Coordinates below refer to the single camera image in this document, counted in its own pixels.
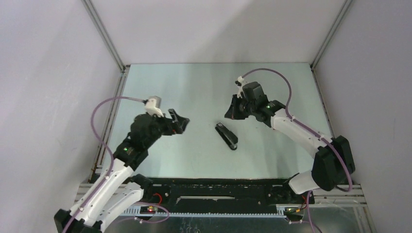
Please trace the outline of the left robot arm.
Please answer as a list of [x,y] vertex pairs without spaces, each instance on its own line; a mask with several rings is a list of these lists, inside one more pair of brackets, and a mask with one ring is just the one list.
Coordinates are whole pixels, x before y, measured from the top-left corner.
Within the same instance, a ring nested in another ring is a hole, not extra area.
[[135,117],[130,132],[118,145],[109,167],[69,210],[54,216],[59,233],[103,233],[129,206],[153,198],[153,182],[133,175],[162,136],[182,134],[190,122],[169,109],[170,118],[144,113]]

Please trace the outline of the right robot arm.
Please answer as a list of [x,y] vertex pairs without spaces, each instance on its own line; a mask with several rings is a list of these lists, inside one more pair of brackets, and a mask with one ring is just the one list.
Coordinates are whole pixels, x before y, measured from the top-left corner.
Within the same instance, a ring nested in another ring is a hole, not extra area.
[[232,96],[224,115],[232,120],[254,116],[258,122],[279,131],[299,144],[314,159],[312,169],[290,177],[282,190],[285,201],[297,202],[302,194],[322,189],[330,191],[355,171],[349,141],[343,137],[330,137],[316,132],[287,114],[286,106],[276,100],[269,101],[258,82],[236,81],[239,90]]

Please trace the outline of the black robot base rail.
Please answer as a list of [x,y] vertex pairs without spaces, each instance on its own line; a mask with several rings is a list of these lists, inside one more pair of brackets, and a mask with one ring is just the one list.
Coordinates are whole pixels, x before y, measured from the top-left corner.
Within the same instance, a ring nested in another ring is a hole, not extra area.
[[282,214],[281,207],[314,204],[312,194],[295,194],[286,179],[152,178],[144,202],[172,215],[258,216]]

